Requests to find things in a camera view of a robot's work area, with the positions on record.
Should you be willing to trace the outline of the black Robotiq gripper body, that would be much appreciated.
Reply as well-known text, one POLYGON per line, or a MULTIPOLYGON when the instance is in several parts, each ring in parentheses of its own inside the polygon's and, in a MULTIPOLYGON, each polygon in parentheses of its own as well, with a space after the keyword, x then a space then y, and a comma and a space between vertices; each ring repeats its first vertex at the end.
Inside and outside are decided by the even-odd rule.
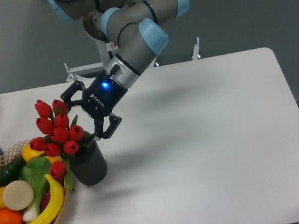
POLYGON ((102 71, 88 88, 81 84, 81 108, 92 118, 109 116, 128 89, 114 81, 106 71, 102 71))

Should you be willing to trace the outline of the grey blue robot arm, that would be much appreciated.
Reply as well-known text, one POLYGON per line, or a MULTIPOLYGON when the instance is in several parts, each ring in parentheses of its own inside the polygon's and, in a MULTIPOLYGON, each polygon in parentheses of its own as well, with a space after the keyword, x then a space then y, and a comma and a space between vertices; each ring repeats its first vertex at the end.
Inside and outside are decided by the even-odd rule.
POLYGON ((112 136, 121 118, 112 110, 151 62, 168 44, 161 28, 189 9, 189 0, 47 0, 65 22, 91 15, 105 41, 117 45, 117 52, 89 87, 75 82, 63 94, 68 107, 81 108, 94 120, 92 138, 112 136))

